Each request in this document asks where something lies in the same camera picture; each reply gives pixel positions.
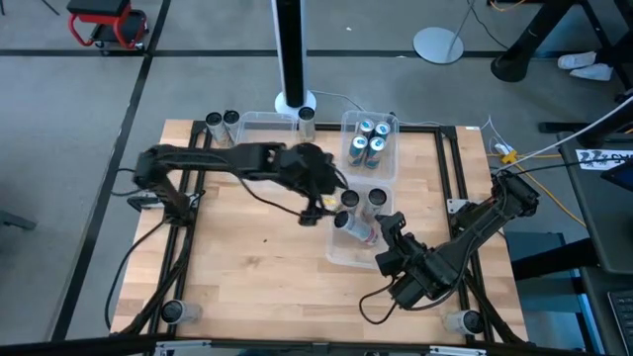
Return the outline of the white paper label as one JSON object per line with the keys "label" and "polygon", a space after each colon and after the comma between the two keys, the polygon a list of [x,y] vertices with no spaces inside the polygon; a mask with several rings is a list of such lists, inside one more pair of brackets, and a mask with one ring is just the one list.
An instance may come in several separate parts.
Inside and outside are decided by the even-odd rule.
{"label": "white paper label", "polygon": [[606,171],[633,159],[633,150],[576,149],[575,153],[583,170]]}

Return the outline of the black desk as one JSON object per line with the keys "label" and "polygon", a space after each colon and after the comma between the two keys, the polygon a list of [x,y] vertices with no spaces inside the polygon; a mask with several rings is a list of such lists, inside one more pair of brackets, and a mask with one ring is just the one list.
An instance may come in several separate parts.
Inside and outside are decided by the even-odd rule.
{"label": "black desk", "polygon": [[583,133],[561,135],[563,155],[600,267],[633,275],[633,192],[583,170],[576,149],[633,150],[633,96]]}

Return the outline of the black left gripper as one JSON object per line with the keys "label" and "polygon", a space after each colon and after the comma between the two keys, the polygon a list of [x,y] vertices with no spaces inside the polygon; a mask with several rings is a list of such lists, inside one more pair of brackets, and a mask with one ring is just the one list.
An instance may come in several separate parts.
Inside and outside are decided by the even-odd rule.
{"label": "black left gripper", "polygon": [[[279,184],[308,198],[307,206],[300,212],[301,226],[315,226],[322,218],[322,207],[335,214],[341,211],[340,195],[347,189],[344,175],[333,163],[333,155],[319,146],[305,142],[279,152]],[[324,198],[338,202],[335,208],[328,208]]]}

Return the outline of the black aluminium table frame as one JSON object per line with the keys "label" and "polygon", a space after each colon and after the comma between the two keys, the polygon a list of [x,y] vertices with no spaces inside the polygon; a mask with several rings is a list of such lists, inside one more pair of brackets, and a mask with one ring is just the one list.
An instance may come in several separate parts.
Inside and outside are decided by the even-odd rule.
{"label": "black aluminium table frame", "polygon": [[[399,134],[395,207],[407,231],[428,245],[448,237],[446,200],[465,189],[483,200],[492,188],[476,128],[405,126]],[[421,301],[393,305],[377,270],[325,257],[330,222],[302,227],[292,211],[306,202],[267,182],[241,185],[225,173],[205,178],[183,297],[202,307],[200,320],[178,326],[181,338],[462,345],[442,317],[459,307]]]}

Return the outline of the black desk leg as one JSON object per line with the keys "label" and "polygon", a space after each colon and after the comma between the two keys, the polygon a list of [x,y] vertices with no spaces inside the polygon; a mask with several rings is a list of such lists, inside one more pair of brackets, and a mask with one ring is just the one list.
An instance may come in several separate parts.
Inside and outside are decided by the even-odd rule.
{"label": "black desk leg", "polygon": [[573,5],[579,4],[603,48],[612,48],[588,0],[540,0],[542,6],[519,38],[491,63],[492,74],[504,82],[519,82],[527,73],[536,49],[555,29]]}

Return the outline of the grey chair base leg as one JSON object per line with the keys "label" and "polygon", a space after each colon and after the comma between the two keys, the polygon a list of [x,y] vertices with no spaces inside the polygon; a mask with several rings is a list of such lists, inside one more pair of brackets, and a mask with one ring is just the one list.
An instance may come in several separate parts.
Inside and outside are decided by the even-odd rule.
{"label": "grey chair base leg", "polygon": [[28,219],[0,210],[0,224],[14,226],[25,230],[33,230],[37,224]]}

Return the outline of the clear plastic bin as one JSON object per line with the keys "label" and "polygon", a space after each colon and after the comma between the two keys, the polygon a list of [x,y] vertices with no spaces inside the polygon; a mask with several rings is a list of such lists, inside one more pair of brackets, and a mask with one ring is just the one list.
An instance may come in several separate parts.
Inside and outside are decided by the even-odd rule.
{"label": "clear plastic bin", "polygon": [[297,119],[271,112],[247,112],[239,121],[236,143],[282,142],[292,146],[299,142]]}
{"label": "clear plastic bin", "polygon": [[[391,126],[391,133],[386,141],[387,147],[382,155],[379,166],[376,169],[369,169],[365,166],[364,154],[362,163],[359,166],[350,166],[348,163],[348,149],[351,139],[357,133],[358,123],[362,120],[372,120],[375,125],[379,122],[387,122]],[[400,122],[393,114],[382,114],[364,111],[348,111],[343,114],[341,122],[341,154],[340,168],[346,176],[357,178],[381,180],[391,182],[396,179],[398,171],[398,135],[400,132]]]}
{"label": "clear plastic bin", "polygon": [[391,215],[394,212],[394,193],[389,185],[364,180],[352,180],[348,189],[355,190],[359,194],[360,203],[354,214],[365,223],[371,225],[378,233],[377,243],[370,246],[355,240],[353,237],[338,235],[333,220],[330,224],[330,235],[326,239],[325,257],[329,262],[349,267],[378,269],[375,256],[387,251],[388,245],[382,237],[380,226],[375,217],[370,218],[363,214],[366,196],[373,188],[381,188],[386,191],[388,198],[380,215]]}

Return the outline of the black tablet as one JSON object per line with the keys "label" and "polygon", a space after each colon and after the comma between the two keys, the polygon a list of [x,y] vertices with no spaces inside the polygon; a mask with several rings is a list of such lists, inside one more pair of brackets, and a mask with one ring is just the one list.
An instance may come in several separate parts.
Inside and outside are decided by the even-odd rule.
{"label": "black tablet", "polygon": [[633,192],[633,159],[604,171],[600,177],[618,187]]}

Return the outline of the white yellow soda can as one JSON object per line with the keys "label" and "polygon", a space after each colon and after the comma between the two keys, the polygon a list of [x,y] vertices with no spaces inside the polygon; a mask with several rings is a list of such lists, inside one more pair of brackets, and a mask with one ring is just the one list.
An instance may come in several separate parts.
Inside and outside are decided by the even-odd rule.
{"label": "white yellow soda can", "polygon": [[222,114],[219,112],[210,112],[206,115],[205,122],[208,132],[218,146],[228,147],[231,145],[231,138],[224,124]]}
{"label": "white yellow soda can", "polygon": [[483,317],[473,310],[447,313],[442,317],[442,322],[447,331],[462,335],[476,335],[484,330]]}
{"label": "white yellow soda can", "polygon": [[226,110],[223,115],[224,125],[233,141],[237,140],[240,114],[235,110]]}
{"label": "white yellow soda can", "polygon": [[313,142],[316,139],[315,110],[303,107],[298,112],[299,134],[303,142]]}

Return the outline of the white red soda can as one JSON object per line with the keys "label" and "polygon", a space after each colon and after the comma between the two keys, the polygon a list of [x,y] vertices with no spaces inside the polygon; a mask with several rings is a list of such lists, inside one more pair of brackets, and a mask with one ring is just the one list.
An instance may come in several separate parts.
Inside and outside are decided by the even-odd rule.
{"label": "white red soda can", "polygon": [[371,189],[366,196],[363,214],[370,218],[379,215],[387,202],[387,198],[385,190],[381,188]]}
{"label": "white red soda can", "polygon": [[340,204],[343,211],[354,214],[359,206],[360,196],[355,190],[345,190],[340,195]]}
{"label": "white red soda can", "polygon": [[375,245],[378,241],[378,233],[374,228],[349,211],[337,213],[333,224],[338,235],[353,237],[355,240],[370,246]]}
{"label": "white red soda can", "polygon": [[198,304],[182,300],[170,300],[160,310],[161,319],[167,324],[195,322],[202,315],[202,307]]}

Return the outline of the red black rolling stool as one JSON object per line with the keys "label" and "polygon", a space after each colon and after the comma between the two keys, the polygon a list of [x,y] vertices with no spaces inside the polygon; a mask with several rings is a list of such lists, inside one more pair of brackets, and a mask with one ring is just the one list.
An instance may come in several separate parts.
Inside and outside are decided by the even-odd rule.
{"label": "red black rolling stool", "polygon": [[[114,44],[123,49],[144,50],[148,18],[142,10],[133,8],[132,0],[70,0],[66,9],[70,14],[68,29],[81,45],[105,49],[107,44]],[[94,25],[86,40],[77,32],[76,20]]]}

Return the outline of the black floor tape strip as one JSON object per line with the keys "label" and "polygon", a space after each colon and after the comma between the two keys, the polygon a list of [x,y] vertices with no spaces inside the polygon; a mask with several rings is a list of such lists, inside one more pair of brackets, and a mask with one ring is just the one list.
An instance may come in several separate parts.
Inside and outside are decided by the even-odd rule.
{"label": "black floor tape strip", "polygon": [[[276,49],[0,49],[0,57],[275,57]],[[308,57],[419,57],[414,50],[309,49]]]}
{"label": "black floor tape strip", "polygon": [[118,175],[117,170],[120,168],[136,118],[138,104],[149,75],[150,67],[157,53],[157,45],[162,34],[171,1],[172,0],[161,1],[158,17],[153,27],[147,51],[143,55],[143,61],[126,109],[126,114],[121,122],[94,204],[83,229],[80,244],[73,260],[72,270],[64,285],[63,299],[61,300],[61,305],[57,313],[56,322],[48,337],[49,341],[63,341],[68,335],[68,330],[75,314],[76,306],[108,209],[111,191]]}

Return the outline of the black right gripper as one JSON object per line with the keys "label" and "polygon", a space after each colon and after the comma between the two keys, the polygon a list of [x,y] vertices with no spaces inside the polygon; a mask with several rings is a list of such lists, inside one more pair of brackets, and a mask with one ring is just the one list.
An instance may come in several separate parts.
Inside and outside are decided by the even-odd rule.
{"label": "black right gripper", "polygon": [[375,256],[379,271],[384,277],[396,277],[407,269],[411,260],[420,253],[420,243],[415,239],[402,239],[407,222],[402,212],[392,216],[376,215],[381,234],[388,250]]}

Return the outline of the person's white shoe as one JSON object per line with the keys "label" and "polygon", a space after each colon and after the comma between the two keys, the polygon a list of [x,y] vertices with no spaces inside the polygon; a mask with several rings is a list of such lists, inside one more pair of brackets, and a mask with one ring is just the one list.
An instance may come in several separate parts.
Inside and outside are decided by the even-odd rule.
{"label": "person's white shoe", "polygon": [[579,69],[593,65],[595,58],[595,51],[565,54],[558,58],[557,65],[564,70]]}
{"label": "person's white shoe", "polygon": [[583,68],[573,69],[570,75],[573,77],[607,82],[611,79],[613,68],[605,63],[595,63]]}

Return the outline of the black rig crossbar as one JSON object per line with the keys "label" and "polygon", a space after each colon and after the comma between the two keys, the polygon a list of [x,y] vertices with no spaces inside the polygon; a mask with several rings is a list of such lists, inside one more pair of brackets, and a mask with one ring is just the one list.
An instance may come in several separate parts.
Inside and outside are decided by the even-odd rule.
{"label": "black rig crossbar", "polygon": [[327,355],[342,351],[403,352],[430,356],[612,356],[538,347],[530,343],[473,341],[464,345],[359,342],[176,339],[169,334],[115,335],[0,346],[0,356],[130,356],[191,348],[307,351]]}

